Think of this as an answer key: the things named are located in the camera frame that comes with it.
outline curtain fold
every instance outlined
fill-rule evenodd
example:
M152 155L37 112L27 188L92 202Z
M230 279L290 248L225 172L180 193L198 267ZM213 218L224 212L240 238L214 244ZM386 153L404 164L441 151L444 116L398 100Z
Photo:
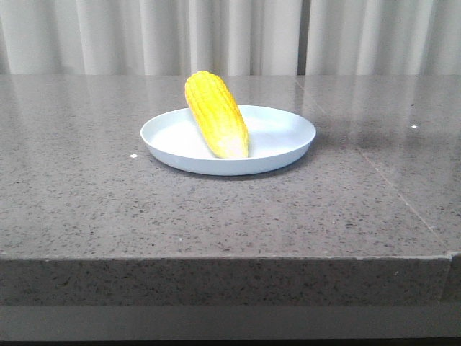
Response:
M306 74L461 74L460 0L312 0Z
M461 74L461 0L0 0L0 74Z

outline yellow corn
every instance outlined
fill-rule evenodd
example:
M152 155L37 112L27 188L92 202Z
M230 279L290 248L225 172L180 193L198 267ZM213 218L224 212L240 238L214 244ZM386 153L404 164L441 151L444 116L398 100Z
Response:
M248 157L248 129L224 81L208 71L199 71L187 79L185 91L211 151L220 158Z

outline table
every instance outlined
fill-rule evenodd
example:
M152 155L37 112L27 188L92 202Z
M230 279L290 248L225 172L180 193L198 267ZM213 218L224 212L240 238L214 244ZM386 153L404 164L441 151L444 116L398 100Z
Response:
M142 142L185 79L0 76L0 340L461 336L460 76L224 77L317 130L241 177Z

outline granite countertop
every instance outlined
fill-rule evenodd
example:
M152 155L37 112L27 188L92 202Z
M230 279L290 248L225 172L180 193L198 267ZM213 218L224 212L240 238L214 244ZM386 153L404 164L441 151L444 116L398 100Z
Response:
M461 301L461 77L225 81L309 119L307 154L179 171L139 132L187 106L185 77L0 76L1 304Z

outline floor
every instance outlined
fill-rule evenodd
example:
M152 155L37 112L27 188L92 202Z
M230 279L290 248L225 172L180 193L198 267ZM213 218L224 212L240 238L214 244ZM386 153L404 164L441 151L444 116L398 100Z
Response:
M199 340L104 342L0 342L1 346L461 346L461 338L392 340Z

